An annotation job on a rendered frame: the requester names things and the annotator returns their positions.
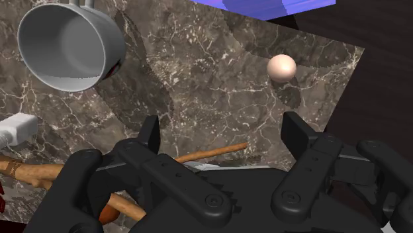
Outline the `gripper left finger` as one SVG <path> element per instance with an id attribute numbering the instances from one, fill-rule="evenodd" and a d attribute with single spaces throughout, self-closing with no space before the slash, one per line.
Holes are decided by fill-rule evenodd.
<path id="1" fill-rule="evenodd" d="M 138 137 L 116 143 L 118 156 L 144 183 L 145 205 L 152 207 L 157 186 L 207 227 L 226 225 L 232 204 L 222 192 L 167 154 L 159 154 L 158 116 L 146 117 Z M 64 164 L 23 233 L 104 233 L 99 213 L 109 200 L 107 186 L 93 183 L 92 175 L 104 155 L 97 149 L 80 150 Z"/>

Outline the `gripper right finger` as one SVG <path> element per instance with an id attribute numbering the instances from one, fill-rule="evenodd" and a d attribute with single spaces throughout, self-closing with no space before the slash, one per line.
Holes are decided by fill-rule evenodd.
<path id="1" fill-rule="evenodd" d="M 356 147 L 316 132 L 293 111 L 283 114 L 281 139 L 296 159 L 272 194 L 271 209 L 281 221 L 307 223 L 319 231 L 413 233 L 413 164 L 383 142 L 362 140 Z M 332 182 L 345 183 L 363 201 L 369 222 L 335 202 Z"/>

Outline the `thin brown wooden stick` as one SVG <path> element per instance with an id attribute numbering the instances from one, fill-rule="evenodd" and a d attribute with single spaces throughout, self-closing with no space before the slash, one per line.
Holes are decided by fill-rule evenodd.
<path id="1" fill-rule="evenodd" d="M 179 156 L 175 160 L 180 163 L 185 163 L 185 162 L 191 162 L 195 160 L 200 160 L 200 159 L 205 159 L 205 158 L 210 158 L 210 157 L 215 157 L 219 156 L 222 154 L 227 154 L 230 152 L 237 152 L 240 150 L 246 149 L 248 146 L 247 142 L 239 143 L 239 144 L 233 144 L 230 146 L 225 146 L 222 148 L 216 148 L 213 150 L 207 150 L 207 151 L 198 151 L 194 153 L 190 153 L 184 156 Z"/>

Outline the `pale pink ball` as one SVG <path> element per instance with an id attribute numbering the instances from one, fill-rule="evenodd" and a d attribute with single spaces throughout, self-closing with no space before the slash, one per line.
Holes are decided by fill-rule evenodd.
<path id="1" fill-rule="evenodd" d="M 290 81 L 296 75 L 296 72 L 296 62 L 285 54 L 272 57 L 267 64 L 269 78 L 279 83 Z"/>

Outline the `white plug adapter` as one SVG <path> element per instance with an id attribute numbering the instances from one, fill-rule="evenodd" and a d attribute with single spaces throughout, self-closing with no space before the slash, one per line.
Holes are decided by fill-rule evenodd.
<path id="1" fill-rule="evenodd" d="M 0 120 L 0 149 L 17 146 L 38 132 L 38 118 L 17 113 Z"/>

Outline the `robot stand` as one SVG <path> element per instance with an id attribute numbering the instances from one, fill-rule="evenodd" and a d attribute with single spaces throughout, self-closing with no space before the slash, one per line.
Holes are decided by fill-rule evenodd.
<path id="1" fill-rule="evenodd" d="M 267 21 L 335 5 L 336 0 L 191 0 L 218 9 Z"/>

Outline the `grey mug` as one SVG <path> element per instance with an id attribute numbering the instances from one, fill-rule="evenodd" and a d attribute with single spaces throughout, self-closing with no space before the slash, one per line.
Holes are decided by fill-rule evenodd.
<path id="1" fill-rule="evenodd" d="M 42 83 L 66 92 L 92 88 L 125 60 L 123 33 L 95 0 L 47 3 L 21 19 L 17 40 L 27 68 Z"/>

